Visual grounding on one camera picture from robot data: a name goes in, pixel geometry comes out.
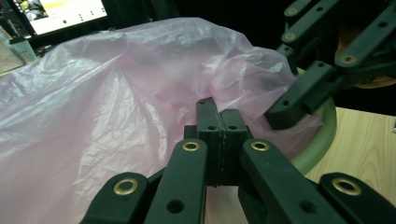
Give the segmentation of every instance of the plastic bag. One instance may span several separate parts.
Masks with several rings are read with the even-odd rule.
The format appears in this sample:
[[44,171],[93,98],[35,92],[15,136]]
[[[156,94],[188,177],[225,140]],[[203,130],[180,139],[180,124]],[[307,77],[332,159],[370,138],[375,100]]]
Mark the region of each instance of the plastic bag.
[[0,223],[80,222],[113,175],[162,169],[207,97],[292,157],[321,122],[274,132],[262,114],[294,79],[282,55],[200,19],[63,43],[0,78]]

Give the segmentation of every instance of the wooden table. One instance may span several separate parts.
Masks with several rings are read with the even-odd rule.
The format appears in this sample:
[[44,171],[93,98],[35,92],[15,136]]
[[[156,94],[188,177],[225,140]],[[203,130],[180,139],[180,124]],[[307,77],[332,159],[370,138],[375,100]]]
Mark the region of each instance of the wooden table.
[[353,175],[396,205],[395,117],[336,108],[337,133],[325,157],[306,177]]

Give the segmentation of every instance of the plastic wrinkle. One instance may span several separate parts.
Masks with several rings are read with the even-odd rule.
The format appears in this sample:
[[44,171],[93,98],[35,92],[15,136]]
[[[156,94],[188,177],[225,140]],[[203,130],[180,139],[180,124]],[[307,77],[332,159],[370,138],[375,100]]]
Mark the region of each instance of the plastic wrinkle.
[[320,120],[274,132],[262,114],[294,80],[282,55],[201,19],[63,43],[0,78],[0,223],[79,223],[113,175],[166,166],[207,97],[292,157]]

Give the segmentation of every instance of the monitor screen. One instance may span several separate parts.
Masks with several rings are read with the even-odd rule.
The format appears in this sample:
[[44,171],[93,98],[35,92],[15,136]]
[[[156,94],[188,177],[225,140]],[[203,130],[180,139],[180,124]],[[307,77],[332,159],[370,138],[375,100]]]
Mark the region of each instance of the monitor screen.
[[101,0],[12,0],[33,35],[61,30],[106,16]]

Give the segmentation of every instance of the computer monitor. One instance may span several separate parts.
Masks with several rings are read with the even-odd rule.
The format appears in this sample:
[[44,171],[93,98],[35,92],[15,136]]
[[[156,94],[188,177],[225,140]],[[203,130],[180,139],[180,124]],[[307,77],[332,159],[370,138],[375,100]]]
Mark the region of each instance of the computer monitor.
[[27,29],[29,34],[24,37],[33,47],[59,44],[107,28],[101,0],[7,1]]

